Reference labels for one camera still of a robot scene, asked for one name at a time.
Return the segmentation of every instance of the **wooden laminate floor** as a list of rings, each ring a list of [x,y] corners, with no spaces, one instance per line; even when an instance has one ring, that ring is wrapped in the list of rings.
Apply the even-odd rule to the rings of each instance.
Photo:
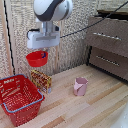
[[[76,77],[89,83],[85,96],[75,96]],[[93,67],[82,65],[52,76],[38,116],[19,128],[110,128],[128,102],[128,86]],[[0,107],[0,128],[14,128]]]

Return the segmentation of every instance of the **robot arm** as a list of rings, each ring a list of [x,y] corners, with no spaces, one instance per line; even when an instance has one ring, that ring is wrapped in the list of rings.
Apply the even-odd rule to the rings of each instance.
[[[70,16],[72,6],[72,0],[35,0],[34,12],[42,22],[59,21]]]
[[[34,13],[39,31],[29,31],[27,47],[43,49],[60,42],[60,29],[53,21],[68,19],[73,9],[72,0],[35,0]]]

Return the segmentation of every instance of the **cable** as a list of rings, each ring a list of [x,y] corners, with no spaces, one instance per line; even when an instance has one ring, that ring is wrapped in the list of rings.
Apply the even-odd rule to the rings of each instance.
[[[108,18],[109,16],[111,16],[112,14],[114,14],[115,12],[117,12],[119,9],[121,9],[121,8],[122,8],[123,6],[125,6],[126,4],[128,4],[128,1],[125,2],[123,5],[121,5],[119,8],[117,8],[115,11],[111,12],[110,14],[108,14],[108,15],[107,15],[106,17],[104,17],[103,19],[99,20],[98,22],[96,22],[96,23],[94,23],[94,24],[92,24],[92,25],[90,25],[90,26],[87,26],[87,27],[85,27],[85,28],[83,28],[83,29],[81,29],[81,30],[78,30],[78,31],[76,31],[76,32],[67,34],[67,35],[65,35],[65,36],[61,36],[60,38],[63,38],[63,37],[66,37],[66,36],[70,36],[70,35],[76,34],[76,33],[78,33],[78,32],[81,32],[81,31],[83,31],[83,30],[85,30],[85,29],[88,29],[88,28],[90,28],[90,27],[92,27],[92,26],[94,26],[94,25],[100,23],[100,22],[103,21],[104,19]]]

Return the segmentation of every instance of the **drawer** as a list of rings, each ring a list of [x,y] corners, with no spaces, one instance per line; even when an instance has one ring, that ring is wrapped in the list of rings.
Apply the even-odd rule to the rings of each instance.
[[[101,19],[90,17],[89,25]],[[85,42],[90,46],[128,57],[128,21],[107,18],[87,30]]]
[[[128,80],[128,58],[93,47],[89,63]]]

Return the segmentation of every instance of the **red basket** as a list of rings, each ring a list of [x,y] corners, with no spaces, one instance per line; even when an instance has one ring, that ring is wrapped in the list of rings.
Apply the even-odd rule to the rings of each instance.
[[[0,80],[0,102],[15,127],[35,118],[44,99],[38,88],[22,74]]]
[[[26,56],[26,59],[31,67],[41,67],[44,66],[48,61],[48,52],[32,52]]]

